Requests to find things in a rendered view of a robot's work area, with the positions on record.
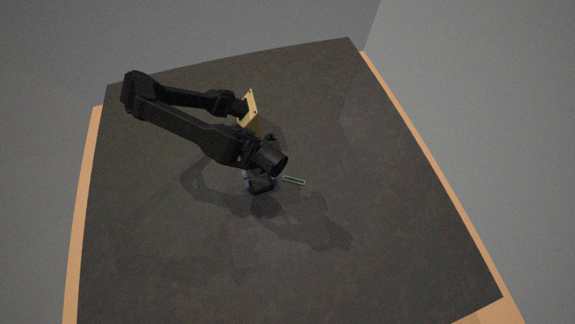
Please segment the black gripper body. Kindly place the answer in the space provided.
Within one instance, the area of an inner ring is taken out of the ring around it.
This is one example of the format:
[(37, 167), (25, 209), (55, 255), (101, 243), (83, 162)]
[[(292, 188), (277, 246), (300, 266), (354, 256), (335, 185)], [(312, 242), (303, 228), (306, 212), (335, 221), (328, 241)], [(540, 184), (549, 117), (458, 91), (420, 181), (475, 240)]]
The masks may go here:
[(265, 171), (260, 169), (255, 164), (250, 164), (247, 170), (249, 169), (252, 179), (250, 179), (248, 183), (250, 187), (250, 192), (253, 196), (273, 190), (274, 185), (272, 182), (272, 178), (269, 174), (260, 175), (261, 173), (265, 173)]

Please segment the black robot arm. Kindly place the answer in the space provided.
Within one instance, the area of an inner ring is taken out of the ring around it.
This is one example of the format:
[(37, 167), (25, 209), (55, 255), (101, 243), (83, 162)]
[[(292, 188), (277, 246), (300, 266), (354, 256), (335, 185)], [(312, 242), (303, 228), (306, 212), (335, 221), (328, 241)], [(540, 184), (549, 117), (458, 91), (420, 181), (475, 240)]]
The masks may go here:
[[(238, 123), (234, 126), (211, 125), (172, 107), (200, 108), (216, 117), (232, 115), (241, 121), (250, 109), (249, 104), (246, 97), (240, 100), (232, 91), (210, 89), (200, 93), (167, 87), (146, 73), (132, 70), (125, 73), (119, 100), (134, 118), (196, 143), (205, 155), (219, 164), (244, 170), (255, 164), (275, 178), (288, 162), (273, 133), (267, 133), (261, 140), (254, 131)], [(237, 161), (239, 155), (242, 158)]]

